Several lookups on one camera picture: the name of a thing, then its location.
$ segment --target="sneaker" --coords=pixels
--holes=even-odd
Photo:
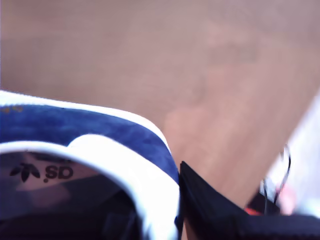
[[[0,237],[179,239],[161,131],[113,108],[0,90]]]

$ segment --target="blue suede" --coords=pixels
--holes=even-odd
[[[140,154],[179,184],[177,166],[164,142],[149,129],[103,113],[41,105],[0,111],[0,142],[41,141],[68,146],[77,137],[98,134]]]

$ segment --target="adidas trefoil logo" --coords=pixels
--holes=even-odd
[[[21,173],[22,182],[26,182],[29,178],[30,174],[32,174],[35,178],[40,178],[39,170],[33,165],[28,163],[20,163],[19,166],[16,166],[11,172],[10,176],[16,176]]]

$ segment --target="white shoe trim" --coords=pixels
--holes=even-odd
[[[148,239],[177,239],[179,185],[160,168],[124,145],[101,135],[76,138],[68,147],[39,141],[0,144],[0,154],[38,152],[73,160],[104,173],[132,198]]]

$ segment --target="wooden floor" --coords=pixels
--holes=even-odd
[[[318,0],[1,0],[1,87],[140,114],[239,206],[320,85]]]

